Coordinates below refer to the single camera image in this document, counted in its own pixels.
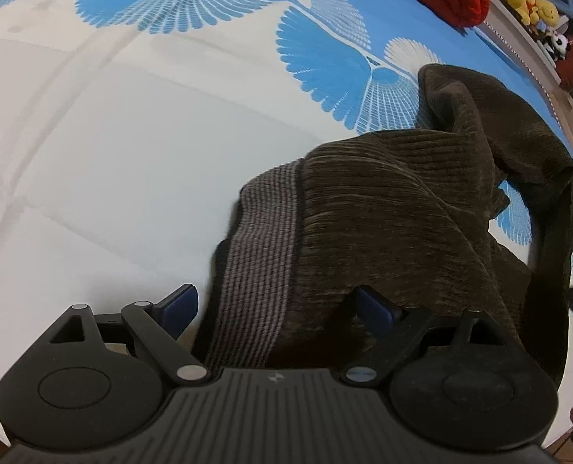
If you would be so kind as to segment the panda plush toy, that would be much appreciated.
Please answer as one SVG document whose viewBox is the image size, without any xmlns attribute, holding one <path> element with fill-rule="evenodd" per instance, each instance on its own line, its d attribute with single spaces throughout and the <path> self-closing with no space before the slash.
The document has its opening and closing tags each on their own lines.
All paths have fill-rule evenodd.
<svg viewBox="0 0 573 464">
<path fill-rule="evenodd" d="M 570 48 L 568 38 L 557 31 L 548 32 L 541 44 L 553 61 L 564 60 Z"/>
</svg>

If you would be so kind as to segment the blue white patterned bedsheet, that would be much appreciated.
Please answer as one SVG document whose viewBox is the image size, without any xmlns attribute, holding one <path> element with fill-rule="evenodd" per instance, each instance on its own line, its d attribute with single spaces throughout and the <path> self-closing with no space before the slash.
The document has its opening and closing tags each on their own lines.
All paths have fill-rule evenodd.
<svg viewBox="0 0 573 464">
<path fill-rule="evenodd" d="M 207 295 L 239 189 L 413 126 L 432 61 L 494 75 L 572 143 L 497 27 L 416 0 L 0 0 L 0 378 L 73 303 Z"/>
</svg>

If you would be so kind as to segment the yellow plush toy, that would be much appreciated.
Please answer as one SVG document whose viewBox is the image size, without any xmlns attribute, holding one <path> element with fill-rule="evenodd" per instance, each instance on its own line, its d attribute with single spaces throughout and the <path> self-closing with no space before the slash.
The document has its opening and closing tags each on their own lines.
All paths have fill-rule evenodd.
<svg viewBox="0 0 573 464">
<path fill-rule="evenodd" d="M 557 7 L 549 0 L 503 0 L 523 26 L 541 31 L 555 28 L 559 23 Z"/>
</svg>

